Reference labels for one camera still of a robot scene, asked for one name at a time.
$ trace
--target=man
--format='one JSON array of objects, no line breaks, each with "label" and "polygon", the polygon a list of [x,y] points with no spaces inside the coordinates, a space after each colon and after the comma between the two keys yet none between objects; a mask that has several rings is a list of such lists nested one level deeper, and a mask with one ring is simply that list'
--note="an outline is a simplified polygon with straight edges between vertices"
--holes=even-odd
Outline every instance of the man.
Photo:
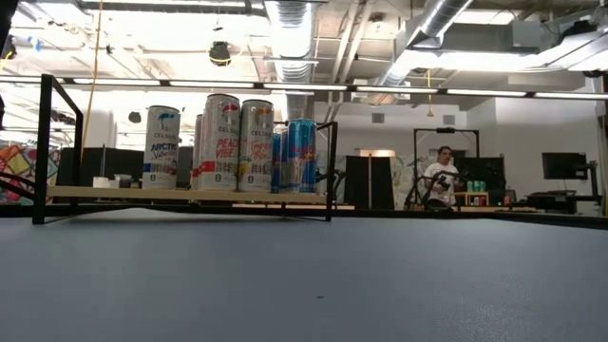
[{"label": "man", "polygon": [[[454,167],[450,162],[452,160],[452,149],[448,146],[442,146],[439,148],[437,162],[431,164],[427,171],[425,171],[425,177],[434,177],[440,171],[447,171],[450,173],[457,174],[458,169]],[[455,203],[454,199],[454,177],[450,175],[440,175],[439,180],[443,184],[449,185],[445,188],[439,181],[434,182],[432,189],[430,186],[432,180],[425,180],[425,187],[430,189],[429,200],[440,200],[445,206],[451,206]]]}]

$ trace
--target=hanging cable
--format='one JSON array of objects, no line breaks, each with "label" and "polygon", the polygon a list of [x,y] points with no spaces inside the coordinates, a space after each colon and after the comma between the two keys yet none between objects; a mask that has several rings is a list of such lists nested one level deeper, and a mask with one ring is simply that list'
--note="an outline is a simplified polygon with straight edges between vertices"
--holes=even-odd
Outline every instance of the hanging cable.
[{"label": "hanging cable", "polygon": [[[430,87],[430,69],[427,71],[427,86]],[[433,111],[431,110],[432,108],[432,100],[433,100],[433,96],[428,94],[428,113],[427,116],[432,118],[435,116],[435,114],[433,114]]]},{"label": "hanging cable", "polygon": [[7,57],[5,57],[2,61],[0,61],[0,72],[2,72],[2,70],[4,69],[4,66],[9,61],[10,56],[12,56],[12,51],[9,51],[9,53],[7,53]]},{"label": "hanging cable", "polygon": [[95,41],[95,62],[93,64],[93,81],[91,82],[91,92],[88,95],[88,107],[86,108],[85,129],[83,134],[83,145],[80,150],[80,158],[85,153],[86,133],[88,132],[88,123],[91,117],[91,106],[93,105],[93,93],[95,92],[95,83],[97,82],[97,65],[99,53],[99,38],[102,35],[102,12],[104,11],[104,0],[99,1],[99,16],[97,17],[97,38]]}]

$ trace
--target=colorful mural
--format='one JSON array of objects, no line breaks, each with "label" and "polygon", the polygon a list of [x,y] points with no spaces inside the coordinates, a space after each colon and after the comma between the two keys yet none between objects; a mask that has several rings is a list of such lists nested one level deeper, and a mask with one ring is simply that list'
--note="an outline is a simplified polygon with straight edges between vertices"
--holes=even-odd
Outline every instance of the colorful mural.
[{"label": "colorful mural", "polygon": [[[60,156],[60,150],[51,150],[48,154],[47,184],[49,185],[55,184],[57,179]],[[0,172],[13,174],[30,181],[35,181],[35,165],[36,148],[23,145],[13,145],[0,149]],[[18,180],[5,179],[5,181],[8,181],[12,185],[18,186],[29,192],[33,192],[33,189],[29,188],[29,186]],[[21,196],[5,189],[0,189],[0,202],[20,202],[23,204],[32,204],[30,199],[22,198]]]}]

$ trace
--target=silver air duct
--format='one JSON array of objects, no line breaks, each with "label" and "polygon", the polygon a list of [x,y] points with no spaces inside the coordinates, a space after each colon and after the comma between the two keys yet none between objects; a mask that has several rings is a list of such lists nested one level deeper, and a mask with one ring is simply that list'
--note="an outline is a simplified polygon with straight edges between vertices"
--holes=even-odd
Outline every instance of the silver air duct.
[{"label": "silver air duct", "polygon": [[456,18],[473,2],[473,0],[427,0],[424,12],[411,19],[406,27],[403,52],[396,58],[389,70],[376,82],[379,86],[399,86],[408,76],[408,50],[414,45],[429,39],[436,39],[437,48],[441,47],[443,34],[454,23]]},{"label": "silver air duct", "polygon": [[[299,1],[265,1],[271,23],[273,54],[289,59],[313,57],[314,4]],[[309,83],[313,65],[297,61],[276,61],[276,75],[284,83]],[[307,97],[287,95],[288,119],[313,119]]]}]

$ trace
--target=red bull can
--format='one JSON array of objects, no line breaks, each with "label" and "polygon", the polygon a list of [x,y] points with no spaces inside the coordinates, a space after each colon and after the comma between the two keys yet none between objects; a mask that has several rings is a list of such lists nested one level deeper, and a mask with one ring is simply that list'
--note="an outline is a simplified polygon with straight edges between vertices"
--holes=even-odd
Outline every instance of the red bull can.
[{"label": "red bull can", "polygon": [[273,177],[270,192],[278,194],[281,186],[281,134],[273,133]]},{"label": "red bull can", "polygon": [[287,128],[283,128],[280,132],[281,135],[281,174],[280,174],[280,185],[279,193],[287,192],[287,183],[289,182],[289,140],[287,139],[289,131]]},{"label": "red bull can", "polygon": [[262,100],[243,102],[238,152],[238,190],[270,192],[273,162],[273,104]]},{"label": "red bull can", "polygon": [[199,190],[237,190],[239,100],[230,95],[207,97],[199,153]]},{"label": "red bull can", "polygon": [[190,188],[192,190],[199,189],[200,146],[202,143],[201,136],[203,114],[197,115],[197,121],[194,125],[194,147],[192,148],[192,174],[190,176]]},{"label": "red bull can", "polygon": [[316,187],[315,135],[312,120],[293,120],[288,128],[288,193],[314,193]]},{"label": "red bull can", "polygon": [[143,189],[175,189],[178,179],[180,112],[152,105],[148,108],[143,152]]}]

